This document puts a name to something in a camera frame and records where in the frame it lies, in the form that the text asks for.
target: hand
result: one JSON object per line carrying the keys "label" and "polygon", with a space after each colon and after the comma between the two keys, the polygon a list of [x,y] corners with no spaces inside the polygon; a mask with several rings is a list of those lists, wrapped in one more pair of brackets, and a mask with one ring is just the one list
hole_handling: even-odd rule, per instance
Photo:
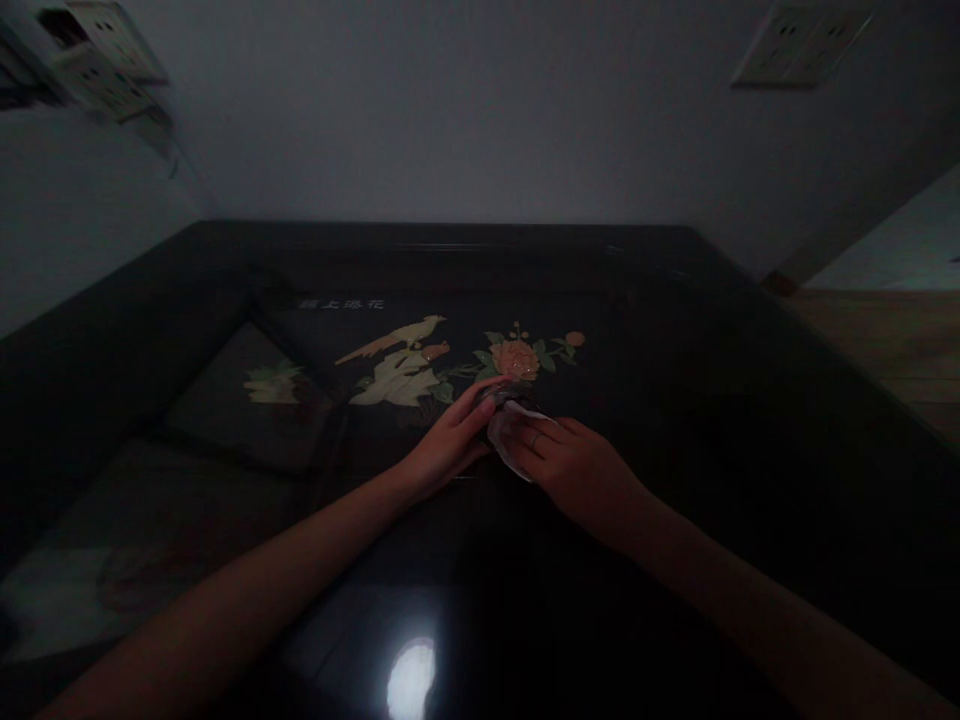
{"label": "hand", "polygon": [[395,469],[408,482],[418,486],[417,499],[432,495],[490,452],[474,436],[493,417],[496,409],[494,402],[487,398],[476,409],[473,403],[478,392],[502,380],[503,377],[490,378],[467,388],[440,416],[423,440],[397,464]]}
{"label": "hand", "polygon": [[570,418],[528,419],[505,445],[560,512],[608,547],[629,554],[660,501],[602,435]]}

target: white cloth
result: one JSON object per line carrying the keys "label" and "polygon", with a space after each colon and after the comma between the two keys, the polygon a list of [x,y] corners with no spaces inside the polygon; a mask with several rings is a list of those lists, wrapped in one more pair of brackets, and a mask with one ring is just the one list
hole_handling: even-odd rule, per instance
{"label": "white cloth", "polygon": [[507,452],[507,448],[503,444],[504,438],[513,434],[514,428],[517,426],[519,421],[523,419],[523,417],[549,420],[555,425],[557,424],[557,421],[553,418],[548,418],[546,415],[533,412],[532,410],[526,410],[514,400],[507,400],[503,404],[503,409],[490,418],[490,422],[487,425],[487,438],[493,445],[494,450],[496,450],[503,459],[503,462],[506,463],[507,467],[513,470],[517,475],[522,477],[527,482],[532,483],[533,480],[531,480],[527,474],[520,469],[516,460],[514,460],[513,456]]}

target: peony flower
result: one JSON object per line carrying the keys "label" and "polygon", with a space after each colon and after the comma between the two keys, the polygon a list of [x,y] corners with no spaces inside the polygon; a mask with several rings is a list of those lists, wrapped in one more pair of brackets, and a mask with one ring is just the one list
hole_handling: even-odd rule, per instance
{"label": "peony flower", "polygon": [[520,380],[536,380],[540,361],[537,354],[523,340],[505,340],[500,345],[491,345],[490,354],[497,372]]}

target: finger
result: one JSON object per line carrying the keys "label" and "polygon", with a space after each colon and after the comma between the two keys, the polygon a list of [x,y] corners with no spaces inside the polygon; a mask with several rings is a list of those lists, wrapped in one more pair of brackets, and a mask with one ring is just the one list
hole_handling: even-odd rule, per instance
{"label": "finger", "polygon": [[523,424],[533,428],[537,432],[542,432],[548,438],[556,443],[570,444],[575,439],[575,435],[562,425],[558,425],[553,420],[541,420],[540,418],[526,418]]}
{"label": "finger", "polygon": [[470,446],[470,449],[467,450],[460,462],[453,466],[453,470],[447,473],[447,480],[452,480],[468,467],[473,465],[477,460],[482,458],[484,455],[489,455],[491,452],[492,450],[490,450],[490,448],[483,443],[474,443]]}
{"label": "finger", "polygon": [[454,430],[460,437],[467,440],[486,427],[496,410],[497,405],[493,402],[493,398],[486,398]]}
{"label": "finger", "polygon": [[538,478],[543,477],[547,466],[546,461],[516,438],[504,438],[503,445],[520,469],[539,482]]}
{"label": "finger", "polygon": [[596,433],[584,425],[579,420],[574,420],[573,418],[557,418],[557,422],[563,426],[563,429],[569,432],[571,435],[576,435],[577,437],[590,437],[591,435],[596,435]]}
{"label": "finger", "polygon": [[496,385],[498,382],[503,382],[506,379],[506,375],[500,375],[499,377],[481,380],[480,382],[474,383],[468,387],[463,391],[463,395],[458,397],[457,401],[447,408],[447,411],[443,414],[444,422],[448,423],[448,425],[451,427],[454,425],[459,425],[461,422],[463,422],[463,419],[470,414],[470,411],[473,408],[473,403],[477,399],[477,393],[486,387]]}
{"label": "finger", "polygon": [[520,425],[511,435],[542,458],[549,457],[560,445],[546,433],[530,425]]}

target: forearm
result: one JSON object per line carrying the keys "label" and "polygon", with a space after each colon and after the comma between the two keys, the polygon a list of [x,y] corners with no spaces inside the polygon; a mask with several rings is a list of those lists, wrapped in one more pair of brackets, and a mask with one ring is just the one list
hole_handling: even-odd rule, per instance
{"label": "forearm", "polygon": [[180,597],[40,718],[173,718],[219,695],[412,502],[391,470]]}
{"label": "forearm", "polygon": [[804,717],[956,717],[956,708],[659,502],[626,554],[714,622]]}

